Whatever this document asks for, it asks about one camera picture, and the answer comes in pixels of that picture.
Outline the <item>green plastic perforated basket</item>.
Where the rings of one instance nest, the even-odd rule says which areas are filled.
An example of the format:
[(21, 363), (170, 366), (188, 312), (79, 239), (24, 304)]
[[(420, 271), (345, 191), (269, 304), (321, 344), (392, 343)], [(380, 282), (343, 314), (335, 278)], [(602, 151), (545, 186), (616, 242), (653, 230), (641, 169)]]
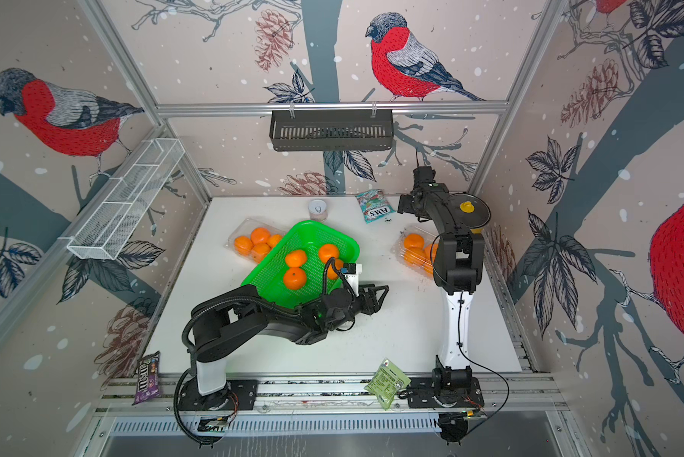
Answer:
[(261, 298), (288, 310), (317, 299), (323, 291), (342, 286), (339, 278), (324, 270), (321, 251), (326, 246), (342, 262), (353, 263), (359, 257), (360, 247), (350, 236), (319, 222), (299, 222), (242, 284), (254, 286)]

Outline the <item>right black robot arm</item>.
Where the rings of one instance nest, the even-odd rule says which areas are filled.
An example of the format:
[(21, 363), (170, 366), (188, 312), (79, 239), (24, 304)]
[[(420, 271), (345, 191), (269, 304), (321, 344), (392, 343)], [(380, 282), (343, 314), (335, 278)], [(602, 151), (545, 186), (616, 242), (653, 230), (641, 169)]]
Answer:
[(435, 356), (433, 388), (469, 388), (473, 361), (468, 355), (469, 314), (483, 277), (485, 242), (482, 230), (491, 220), (489, 206), (466, 192), (451, 193), (433, 177), (418, 175), (398, 212), (435, 224), (429, 253), (433, 280), (443, 297), (443, 336)]

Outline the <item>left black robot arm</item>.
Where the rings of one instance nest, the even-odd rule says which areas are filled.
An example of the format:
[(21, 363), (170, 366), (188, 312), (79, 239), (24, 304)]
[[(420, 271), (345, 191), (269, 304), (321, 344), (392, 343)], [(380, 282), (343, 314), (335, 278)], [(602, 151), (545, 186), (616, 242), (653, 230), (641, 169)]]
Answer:
[(228, 387), (226, 358), (258, 335), (311, 346), (332, 331), (348, 331), (359, 314), (378, 313), (390, 291), (388, 286), (363, 284), (323, 291), (310, 302), (291, 310), (263, 299), (253, 285), (241, 286), (196, 306), (181, 333), (190, 359), (185, 371), (193, 379), (183, 395), (199, 398), (221, 394)]

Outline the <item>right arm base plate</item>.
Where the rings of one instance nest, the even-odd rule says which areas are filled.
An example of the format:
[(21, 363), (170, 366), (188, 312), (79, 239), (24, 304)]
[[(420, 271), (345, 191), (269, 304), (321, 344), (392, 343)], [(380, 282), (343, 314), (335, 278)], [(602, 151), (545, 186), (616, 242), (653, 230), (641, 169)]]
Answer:
[(484, 399), (475, 377), (469, 388), (435, 390), (431, 377), (414, 377), (410, 386), (399, 393), (410, 409), (483, 409)]

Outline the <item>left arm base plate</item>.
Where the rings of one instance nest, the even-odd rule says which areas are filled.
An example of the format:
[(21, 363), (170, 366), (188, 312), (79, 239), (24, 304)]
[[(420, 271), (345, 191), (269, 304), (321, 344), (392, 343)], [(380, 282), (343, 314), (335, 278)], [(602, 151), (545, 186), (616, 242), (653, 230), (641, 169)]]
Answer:
[(258, 391), (256, 380), (230, 380), (217, 392), (201, 395), (195, 378), (176, 396), (180, 411), (251, 411)]

